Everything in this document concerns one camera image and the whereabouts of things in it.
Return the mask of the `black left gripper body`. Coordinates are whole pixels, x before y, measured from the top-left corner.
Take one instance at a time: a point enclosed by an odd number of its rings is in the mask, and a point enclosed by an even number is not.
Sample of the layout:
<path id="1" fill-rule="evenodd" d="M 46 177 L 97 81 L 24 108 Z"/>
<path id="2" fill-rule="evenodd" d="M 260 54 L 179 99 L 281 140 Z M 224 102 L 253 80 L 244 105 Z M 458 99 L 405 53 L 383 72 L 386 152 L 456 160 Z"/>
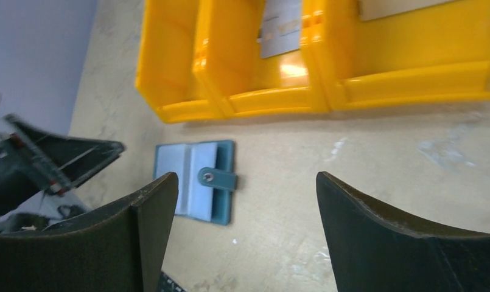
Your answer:
<path id="1" fill-rule="evenodd" d="M 19 231 L 43 231 L 87 213 L 83 204 L 61 204 L 56 216 L 17 211 L 20 205 L 42 191 L 21 167 L 20 155 L 28 152 L 20 138 L 12 134 L 0 143 L 0 234 Z"/>

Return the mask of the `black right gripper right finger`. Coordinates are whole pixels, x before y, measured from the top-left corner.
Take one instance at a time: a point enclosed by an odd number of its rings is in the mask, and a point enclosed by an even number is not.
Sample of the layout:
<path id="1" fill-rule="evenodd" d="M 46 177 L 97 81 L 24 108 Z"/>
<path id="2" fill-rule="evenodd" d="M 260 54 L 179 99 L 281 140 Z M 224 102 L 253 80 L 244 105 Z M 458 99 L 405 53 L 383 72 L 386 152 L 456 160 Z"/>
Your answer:
<path id="1" fill-rule="evenodd" d="M 316 177 L 338 291 L 490 291 L 490 234 L 440 224 Z"/>

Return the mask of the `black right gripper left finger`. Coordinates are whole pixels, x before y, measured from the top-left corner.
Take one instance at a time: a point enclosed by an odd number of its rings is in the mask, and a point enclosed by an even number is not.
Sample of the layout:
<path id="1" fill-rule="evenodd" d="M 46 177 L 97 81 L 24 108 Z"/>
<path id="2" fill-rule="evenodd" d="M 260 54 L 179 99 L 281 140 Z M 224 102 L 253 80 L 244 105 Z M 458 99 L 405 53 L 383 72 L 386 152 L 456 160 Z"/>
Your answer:
<path id="1" fill-rule="evenodd" d="M 156 291 L 177 198 L 169 172 L 43 231 L 0 234 L 0 291 Z"/>

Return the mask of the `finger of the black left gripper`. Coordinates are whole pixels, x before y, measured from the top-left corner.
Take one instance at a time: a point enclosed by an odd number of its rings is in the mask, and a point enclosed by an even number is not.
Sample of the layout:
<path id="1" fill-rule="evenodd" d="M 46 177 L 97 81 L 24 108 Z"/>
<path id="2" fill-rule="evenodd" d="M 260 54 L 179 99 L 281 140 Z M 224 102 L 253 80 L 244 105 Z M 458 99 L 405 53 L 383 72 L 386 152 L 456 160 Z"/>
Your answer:
<path id="1" fill-rule="evenodd" d="M 48 195 L 63 195 L 80 187 L 125 151 L 121 142 L 51 133 L 16 114 L 4 116 L 4 121 L 13 129 L 4 140 L 4 150 Z"/>

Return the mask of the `blue leather card holder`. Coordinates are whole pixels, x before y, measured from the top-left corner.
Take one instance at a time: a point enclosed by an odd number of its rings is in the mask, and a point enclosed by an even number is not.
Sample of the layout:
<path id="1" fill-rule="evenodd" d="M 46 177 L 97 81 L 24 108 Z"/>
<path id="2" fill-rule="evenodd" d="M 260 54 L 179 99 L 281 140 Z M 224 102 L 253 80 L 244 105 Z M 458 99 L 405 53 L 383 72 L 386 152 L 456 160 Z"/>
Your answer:
<path id="1" fill-rule="evenodd" d="M 226 226 L 231 221 L 235 143 L 232 140 L 159 144 L 153 177 L 178 177 L 175 215 Z"/>

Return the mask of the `VIP card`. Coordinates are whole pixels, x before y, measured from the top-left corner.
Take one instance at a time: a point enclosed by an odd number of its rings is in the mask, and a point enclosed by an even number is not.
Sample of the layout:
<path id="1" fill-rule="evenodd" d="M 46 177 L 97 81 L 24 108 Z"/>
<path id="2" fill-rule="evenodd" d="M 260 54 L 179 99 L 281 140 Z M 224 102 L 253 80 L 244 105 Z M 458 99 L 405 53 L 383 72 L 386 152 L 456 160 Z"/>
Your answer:
<path id="1" fill-rule="evenodd" d="M 265 1 L 259 36 L 260 57 L 270 58 L 299 49 L 300 0 Z"/>

